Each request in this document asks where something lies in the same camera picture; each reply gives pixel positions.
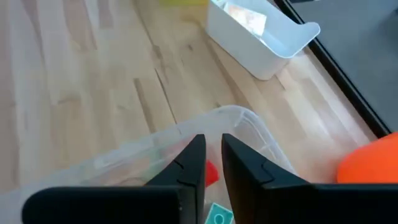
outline teal card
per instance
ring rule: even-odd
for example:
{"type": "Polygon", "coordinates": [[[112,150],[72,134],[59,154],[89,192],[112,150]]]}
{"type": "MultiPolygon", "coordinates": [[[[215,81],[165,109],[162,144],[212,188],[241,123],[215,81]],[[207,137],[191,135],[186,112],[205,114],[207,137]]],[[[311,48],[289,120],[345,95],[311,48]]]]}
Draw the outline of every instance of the teal card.
{"type": "Polygon", "coordinates": [[[231,224],[233,220],[234,214],[231,210],[213,203],[205,224],[231,224]]]}

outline orange plastic piece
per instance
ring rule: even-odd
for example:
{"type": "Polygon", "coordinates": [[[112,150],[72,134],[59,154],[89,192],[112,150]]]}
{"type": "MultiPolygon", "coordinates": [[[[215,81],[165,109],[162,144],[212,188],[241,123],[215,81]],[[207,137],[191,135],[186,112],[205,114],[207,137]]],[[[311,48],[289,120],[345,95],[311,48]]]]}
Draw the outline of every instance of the orange plastic piece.
{"type": "Polygon", "coordinates": [[[338,167],[337,182],[398,183],[398,133],[374,141],[345,157],[338,167]]]}

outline red object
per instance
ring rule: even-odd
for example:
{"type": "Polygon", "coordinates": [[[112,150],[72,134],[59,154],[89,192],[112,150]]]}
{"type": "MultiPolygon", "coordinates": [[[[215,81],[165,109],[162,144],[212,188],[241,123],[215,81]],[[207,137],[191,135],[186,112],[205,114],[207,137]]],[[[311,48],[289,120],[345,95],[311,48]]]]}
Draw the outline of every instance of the red object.
{"type": "Polygon", "coordinates": [[[341,162],[339,183],[398,183],[398,133],[363,146],[341,162]]]}
{"type": "Polygon", "coordinates": [[[206,187],[214,184],[220,179],[216,166],[209,160],[206,160],[206,187]]]}

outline wooden floor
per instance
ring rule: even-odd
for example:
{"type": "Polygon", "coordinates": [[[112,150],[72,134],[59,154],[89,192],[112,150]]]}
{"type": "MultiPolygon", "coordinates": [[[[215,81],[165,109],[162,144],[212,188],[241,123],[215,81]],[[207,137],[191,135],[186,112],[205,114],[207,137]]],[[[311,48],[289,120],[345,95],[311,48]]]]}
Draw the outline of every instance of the wooden floor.
{"type": "Polygon", "coordinates": [[[0,192],[222,105],[255,111],[311,181],[374,139],[309,51],[259,81],[205,18],[156,0],[0,1],[0,192]]]}

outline plastic storage container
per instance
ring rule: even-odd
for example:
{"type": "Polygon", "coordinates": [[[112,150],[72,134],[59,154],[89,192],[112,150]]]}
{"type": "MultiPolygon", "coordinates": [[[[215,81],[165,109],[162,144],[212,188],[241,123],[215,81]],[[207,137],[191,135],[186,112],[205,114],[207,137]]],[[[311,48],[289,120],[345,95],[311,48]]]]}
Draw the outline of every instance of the plastic storage container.
{"type": "Polygon", "coordinates": [[[320,33],[316,22],[296,24],[267,0],[209,0],[209,36],[260,80],[268,80],[320,33]],[[226,3],[267,17],[260,37],[224,11],[226,3]]]}
{"type": "Polygon", "coordinates": [[[220,179],[206,188],[205,204],[216,202],[228,209],[222,160],[221,135],[230,133],[271,161],[295,174],[265,124],[252,111],[224,106],[140,141],[100,155],[43,181],[0,195],[0,223],[21,223],[25,200],[38,190],[54,186],[143,185],[171,162],[196,134],[206,137],[207,159],[217,167],[220,179]]]}

